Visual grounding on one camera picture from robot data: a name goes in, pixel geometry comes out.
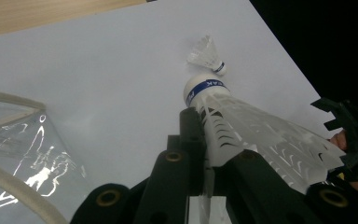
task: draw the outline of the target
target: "clear plastic bag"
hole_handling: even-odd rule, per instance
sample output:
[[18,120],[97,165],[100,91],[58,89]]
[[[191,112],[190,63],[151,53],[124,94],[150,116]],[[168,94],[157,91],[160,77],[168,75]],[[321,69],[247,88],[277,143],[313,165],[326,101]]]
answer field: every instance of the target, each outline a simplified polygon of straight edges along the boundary
[[[68,222],[90,192],[81,161],[68,152],[43,105],[1,93],[0,168],[37,191]],[[0,223],[45,221],[0,188]]]

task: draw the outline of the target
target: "screw hole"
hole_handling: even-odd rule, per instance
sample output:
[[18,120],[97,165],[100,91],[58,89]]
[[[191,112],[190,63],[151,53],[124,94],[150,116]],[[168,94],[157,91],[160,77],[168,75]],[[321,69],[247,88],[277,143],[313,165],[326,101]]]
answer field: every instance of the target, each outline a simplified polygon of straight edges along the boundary
[[165,156],[167,161],[180,161],[182,159],[182,154],[178,152],[170,152]]
[[97,204],[101,207],[113,205],[120,200],[120,192],[115,189],[109,189],[102,192],[97,197]]
[[343,196],[342,194],[333,191],[331,189],[322,189],[319,192],[319,195],[322,197],[322,199],[326,202],[326,203],[330,203],[332,205],[334,205],[335,207],[346,207],[348,206],[349,202],[347,200],[347,198],[345,198],[345,196]]

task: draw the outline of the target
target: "shuttlecock cork base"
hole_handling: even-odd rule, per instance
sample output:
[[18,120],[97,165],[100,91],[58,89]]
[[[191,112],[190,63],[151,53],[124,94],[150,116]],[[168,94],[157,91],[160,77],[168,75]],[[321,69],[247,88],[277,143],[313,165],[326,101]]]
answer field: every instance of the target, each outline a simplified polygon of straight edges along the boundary
[[209,35],[206,35],[197,43],[188,55],[187,61],[210,68],[220,77],[227,72],[227,66],[220,59],[213,39]]

